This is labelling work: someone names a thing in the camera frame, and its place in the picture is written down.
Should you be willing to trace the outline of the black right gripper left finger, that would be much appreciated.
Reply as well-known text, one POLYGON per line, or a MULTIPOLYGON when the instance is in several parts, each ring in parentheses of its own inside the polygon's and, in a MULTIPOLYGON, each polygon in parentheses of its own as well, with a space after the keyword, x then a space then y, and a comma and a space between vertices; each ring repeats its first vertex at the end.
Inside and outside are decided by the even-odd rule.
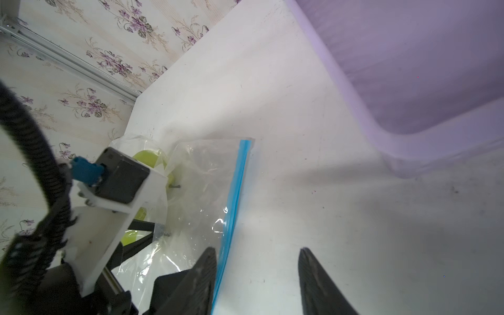
POLYGON ((188 270, 154 282, 146 314, 211 314, 217 277, 217 254, 207 248, 188 270))

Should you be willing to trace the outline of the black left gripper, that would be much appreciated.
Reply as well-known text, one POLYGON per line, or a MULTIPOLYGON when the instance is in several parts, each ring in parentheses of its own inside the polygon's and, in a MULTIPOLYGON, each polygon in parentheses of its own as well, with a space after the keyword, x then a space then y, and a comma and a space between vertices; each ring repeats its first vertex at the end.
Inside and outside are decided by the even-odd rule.
MULTIPOLYGON (((153 232, 155 223, 133 219, 127 230, 153 232)), ((132 297, 119 284, 112 270, 138 254, 153 241, 153 233, 128 245, 121 242, 98 277, 93 292, 80 294, 68 263, 47 271, 41 285, 28 302, 28 314, 131 314, 132 297)))

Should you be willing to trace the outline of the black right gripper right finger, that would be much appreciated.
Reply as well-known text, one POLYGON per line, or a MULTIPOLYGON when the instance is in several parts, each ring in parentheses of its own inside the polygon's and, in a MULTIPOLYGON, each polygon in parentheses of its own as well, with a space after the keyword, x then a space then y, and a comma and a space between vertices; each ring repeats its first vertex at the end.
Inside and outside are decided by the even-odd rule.
POLYGON ((308 248, 300 250, 298 271, 303 314, 358 314, 308 248))

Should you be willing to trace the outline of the clear zip-top bag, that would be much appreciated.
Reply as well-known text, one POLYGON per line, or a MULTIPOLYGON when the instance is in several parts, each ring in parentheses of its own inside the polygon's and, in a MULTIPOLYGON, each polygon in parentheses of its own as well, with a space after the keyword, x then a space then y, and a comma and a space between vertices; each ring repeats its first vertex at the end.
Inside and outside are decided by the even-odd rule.
POLYGON ((207 248, 216 251, 221 280, 253 140, 194 140, 163 150, 145 136, 126 135, 111 147, 131 157, 142 150, 161 150, 166 156, 165 198, 144 207, 144 221, 155 223, 155 229, 137 236, 153 233, 153 241, 113 270, 139 312, 148 310, 156 278, 191 269, 207 248))

